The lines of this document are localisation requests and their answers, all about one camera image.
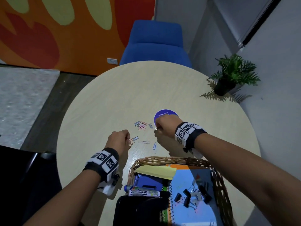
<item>black plant pot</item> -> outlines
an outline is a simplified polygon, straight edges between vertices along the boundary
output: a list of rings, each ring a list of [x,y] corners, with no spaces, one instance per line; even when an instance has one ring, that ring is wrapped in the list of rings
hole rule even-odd
[[[213,91],[218,96],[224,96],[228,93],[231,89],[233,89],[236,84],[228,79],[219,79],[216,86],[214,87]]]

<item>forearm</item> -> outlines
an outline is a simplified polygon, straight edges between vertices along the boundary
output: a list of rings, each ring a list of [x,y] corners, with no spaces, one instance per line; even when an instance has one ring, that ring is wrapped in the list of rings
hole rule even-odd
[[[294,208],[301,207],[298,179],[261,157],[207,133],[199,135],[194,146],[250,198],[270,222],[277,219],[275,225],[290,225],[289,221],[300,220],[298,214],[294,214]]]
[[[84,170],[36,212],[24,226],[78,225],[99,182],[98,173]]]

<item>flame mural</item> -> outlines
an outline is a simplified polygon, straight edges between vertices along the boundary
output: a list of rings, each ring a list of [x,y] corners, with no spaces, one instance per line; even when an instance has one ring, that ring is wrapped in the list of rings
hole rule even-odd
[[[0,59],[100,75],[121,59],[133,23],[155,0],[0,0]]]

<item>wristband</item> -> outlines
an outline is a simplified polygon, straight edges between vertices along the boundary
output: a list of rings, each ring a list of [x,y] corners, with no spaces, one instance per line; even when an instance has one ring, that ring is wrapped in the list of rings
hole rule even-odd
[[[182,122],[175,129],[175,140],[182,144],[185,148],[184,151],[187,152],[194,148],[195,139],[203,133],[207,133],[201,126]]]
[[[86,163],[83,170],[96,171],[100,177],[100,182],[110,181],[118,170],[119,155],[113,148],[105,148],[95,153]]]

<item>hand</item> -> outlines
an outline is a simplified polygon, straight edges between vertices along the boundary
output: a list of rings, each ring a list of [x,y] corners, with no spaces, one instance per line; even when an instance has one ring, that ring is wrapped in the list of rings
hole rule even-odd
[[[163,115],[156,119],[156,127],[160,134],[164,134],[170,138],[175,138],[175,129],[183,121],[175,114]]]
[[[120,132],[112,132],[112,134],[108,137],[105,148],[113,148],[118,152],[118,155],[121,156],[126,147],[131,144],[130,138],[130,133],[126,129]]]

